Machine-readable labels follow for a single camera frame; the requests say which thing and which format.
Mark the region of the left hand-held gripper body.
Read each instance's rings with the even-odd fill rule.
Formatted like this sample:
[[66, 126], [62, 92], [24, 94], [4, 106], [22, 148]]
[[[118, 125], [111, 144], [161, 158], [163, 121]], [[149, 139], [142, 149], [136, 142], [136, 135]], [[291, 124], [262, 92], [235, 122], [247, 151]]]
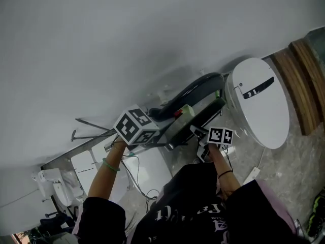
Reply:
[[113, 128], [129, 145], [166, 144], [166, 123], [159, 123], [139, 105], [126, 108]]

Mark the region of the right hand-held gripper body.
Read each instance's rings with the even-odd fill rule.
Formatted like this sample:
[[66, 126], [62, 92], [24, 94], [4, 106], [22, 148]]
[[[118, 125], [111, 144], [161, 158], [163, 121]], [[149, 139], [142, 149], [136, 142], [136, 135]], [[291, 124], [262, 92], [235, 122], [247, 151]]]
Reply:
[[234, 130], [223, 127], [210, 127], [206, 138], [198, 141], [197, 156], [202, 163], [206, 162], [209, 155], [208, 144], [215, 144], [218, 149], [229, 159], [229, 147], [232, 146]]

